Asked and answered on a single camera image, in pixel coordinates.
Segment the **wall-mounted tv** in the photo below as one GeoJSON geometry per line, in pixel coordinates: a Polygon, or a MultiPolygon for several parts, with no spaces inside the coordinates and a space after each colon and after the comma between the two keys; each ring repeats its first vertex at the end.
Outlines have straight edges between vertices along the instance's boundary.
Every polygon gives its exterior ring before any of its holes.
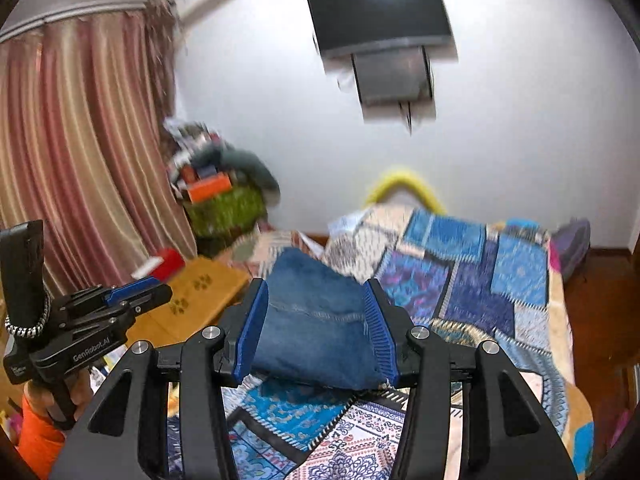
{"type": "Polygon", "coordinates": [[[320,54],[449,43],[442,0],[307,0],[320,54]]]}

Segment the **orange box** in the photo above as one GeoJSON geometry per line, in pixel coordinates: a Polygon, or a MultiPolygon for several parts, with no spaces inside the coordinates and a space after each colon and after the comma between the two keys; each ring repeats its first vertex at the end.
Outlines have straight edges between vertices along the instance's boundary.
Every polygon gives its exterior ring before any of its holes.
{"type": "Polygon", "coordinates": [[[231,181],[226,173],[219,173],[197,181],[187,187],[187,194],[191,203],[203,202],[212,196],[231,189],[231,181]]]}

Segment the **hand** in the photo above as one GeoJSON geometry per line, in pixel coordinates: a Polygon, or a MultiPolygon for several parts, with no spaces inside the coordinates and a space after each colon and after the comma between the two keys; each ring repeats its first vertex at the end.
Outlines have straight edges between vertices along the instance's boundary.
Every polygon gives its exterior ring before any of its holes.
{"type": "MultiPolygon", "coordinates": [[[[85,368],[78,372],[75,382],[71,383],[69,380],[66,382],[71,400],[78,407],[74,413],[76,420],[82,415],[82,412],[84,412],[84,409],[94,396],[94,392],[91,390],[89,376],[89,370],[85,368]]],[[[34,413],[45,418],[49,417],[47,408],[51,408],[56,403],[53,399],[53,394],[49,390],[33,381],[28,381],[24,385],[24,396],[34,413]]]]}

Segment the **paw print design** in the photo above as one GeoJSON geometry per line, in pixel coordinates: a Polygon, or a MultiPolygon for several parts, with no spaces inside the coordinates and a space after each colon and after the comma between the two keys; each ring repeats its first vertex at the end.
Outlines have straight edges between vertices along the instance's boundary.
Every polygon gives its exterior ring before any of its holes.
{"type": "Polygon", "coordinates": [[[180,298],[179,300],[171,300],[169,303],[169,308],[171,309],[172,314],[177,316],[178,314],[184,314],[184,312],[189,307],[189,302],[184,298],[180,298]]]}
{"type": "Polygon", "coordinates": [[[197,280],[194,280],[193,288],[195,288],[196,290],[207,290],[211,283],[211,276],[209,276],[208,274],[203,274],[197,280]]]}

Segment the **bedspread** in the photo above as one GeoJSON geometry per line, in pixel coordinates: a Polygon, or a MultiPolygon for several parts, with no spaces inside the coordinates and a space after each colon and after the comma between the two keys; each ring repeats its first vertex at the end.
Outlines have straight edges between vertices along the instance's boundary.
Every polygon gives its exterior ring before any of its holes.
{"type": "MultiPolygon", "coordinates": [[[[284,247],[310,254],[300,236],[241,238],[221,256],[266,277],[284,247]]],[[[572,335],[559,262],[548,233],[533,225],[484,225],[407,206],[374,206],[327,243],[321,261],[359,282],[376,277],[391,300],[450,342],[494,339],[521,370],[562,437],[580,478],[593,421],[574,385],[572,335]]],[[[408,390],[352,394],[249,376],[223,393],[240,478],[386,480],[404,422],[408,390]]],[[[447,479],[458,477],[462,391],[452,384],[447,479]]],[[[180,472],[175,418],[172,471],[180,472]]]]}

